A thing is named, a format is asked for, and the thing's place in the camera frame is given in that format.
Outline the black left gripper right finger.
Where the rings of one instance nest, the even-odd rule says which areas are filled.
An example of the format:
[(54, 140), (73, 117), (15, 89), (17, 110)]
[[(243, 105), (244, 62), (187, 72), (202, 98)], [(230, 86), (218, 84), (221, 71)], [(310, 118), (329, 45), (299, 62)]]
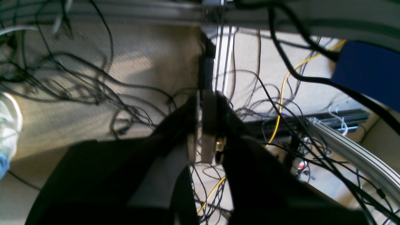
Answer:
[(202, 162), (220, 163), (233, 200), (230, 225), (368, 225), (361, 210), (296, 179), (236, 117), (224, 95), (202, 91)]

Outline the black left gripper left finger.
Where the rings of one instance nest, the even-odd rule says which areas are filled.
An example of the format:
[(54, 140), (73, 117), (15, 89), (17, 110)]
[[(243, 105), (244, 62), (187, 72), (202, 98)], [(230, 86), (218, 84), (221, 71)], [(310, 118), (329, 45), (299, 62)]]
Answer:
[(146, 138), (69, 148), (39, 192), (26, 225), (198, 225), (187, 135), (197, 97)]

